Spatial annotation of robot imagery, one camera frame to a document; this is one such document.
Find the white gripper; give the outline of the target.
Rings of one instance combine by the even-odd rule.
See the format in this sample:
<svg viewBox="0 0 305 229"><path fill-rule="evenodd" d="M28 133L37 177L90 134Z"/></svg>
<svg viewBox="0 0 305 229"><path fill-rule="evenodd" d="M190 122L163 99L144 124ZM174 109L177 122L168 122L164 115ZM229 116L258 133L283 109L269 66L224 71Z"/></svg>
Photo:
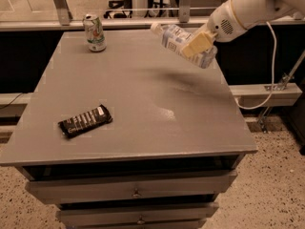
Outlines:
<svg viewBox="0 0 305 229"><path fill-rule="evenodd" d="M191 38L181 52L187 58L205 52L205 60L213 60L217 54L216 42L231 42L247 30L241 25L234 14L232 1L228 0L218 7L210 16L207 28L210 32L202 31Z"/></svg>

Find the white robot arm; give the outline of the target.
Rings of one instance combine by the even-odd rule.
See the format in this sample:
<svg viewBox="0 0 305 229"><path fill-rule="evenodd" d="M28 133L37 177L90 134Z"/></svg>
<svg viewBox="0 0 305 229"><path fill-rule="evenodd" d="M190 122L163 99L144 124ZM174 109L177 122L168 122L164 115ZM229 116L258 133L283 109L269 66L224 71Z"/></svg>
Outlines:
<svg viewBox="0 0 305 229"><path fill-rule="evenodd" d="M231 42L258 24L294 12L305 14L305 0L228 0L182 47L187 58L208 51L216 42Z"/></svg>

